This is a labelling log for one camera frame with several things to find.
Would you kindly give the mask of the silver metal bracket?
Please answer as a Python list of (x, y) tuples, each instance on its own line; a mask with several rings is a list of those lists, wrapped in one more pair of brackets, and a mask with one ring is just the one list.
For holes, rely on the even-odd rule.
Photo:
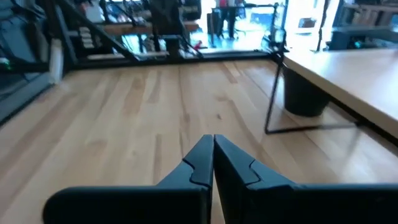
[(50, 46), (49, 75), (50, 83), (58, 85), (63, 76), (63, 47), (59, 39), (52, 39)]

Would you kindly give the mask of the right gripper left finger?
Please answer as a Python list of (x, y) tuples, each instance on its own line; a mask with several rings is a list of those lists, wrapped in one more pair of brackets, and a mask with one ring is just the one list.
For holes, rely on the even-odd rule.
[(69, 187), (53, 194), (44, 224), (210, 224), (212, 135), (204, 135), (181, 163), (150, 186)]

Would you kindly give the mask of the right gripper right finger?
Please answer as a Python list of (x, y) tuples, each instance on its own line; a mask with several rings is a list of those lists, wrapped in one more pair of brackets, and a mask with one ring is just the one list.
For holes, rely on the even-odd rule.
[(298, 184), (223, 135), (214, 147), (226, 224), (398, 224), (398, 184)]

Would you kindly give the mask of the person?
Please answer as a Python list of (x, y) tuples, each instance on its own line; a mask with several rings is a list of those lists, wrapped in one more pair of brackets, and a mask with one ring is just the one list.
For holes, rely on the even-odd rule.
[(217, 27), (217, 35), (223, 33), (224, 21), (228, 21), (229, 38), (234, 38), (234, 25), (236, 21), (236, 0), (216, 0), (216, 6), (220, 10), (220, 20)]

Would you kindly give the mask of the potted green plant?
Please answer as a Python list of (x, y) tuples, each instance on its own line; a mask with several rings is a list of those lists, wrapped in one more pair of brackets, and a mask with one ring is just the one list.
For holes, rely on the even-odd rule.
[(283, 76), (285, 109), (298, 116), (320, 116), (330, 102), (329, 96), (292, 69), (286, 67)]

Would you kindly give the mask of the wooden shelf black metal legs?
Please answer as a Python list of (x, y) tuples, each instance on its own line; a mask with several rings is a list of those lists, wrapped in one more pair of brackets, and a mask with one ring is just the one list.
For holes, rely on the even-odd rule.
[(266, 134), (351, 128), (365, 124), (389, 140), (398, 140), (398, 49), (281, 52), (277, 68), (293, 70), (328, 95), (355, 123), (269, 129), (274, 99), (267, 110)]

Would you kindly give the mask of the black box white labels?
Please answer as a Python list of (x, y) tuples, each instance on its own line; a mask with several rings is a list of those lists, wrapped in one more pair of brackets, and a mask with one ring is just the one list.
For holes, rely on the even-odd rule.
[(78, 34), (85, 49), (93, 49), (95, 47), (89, 28), (79, 27)]

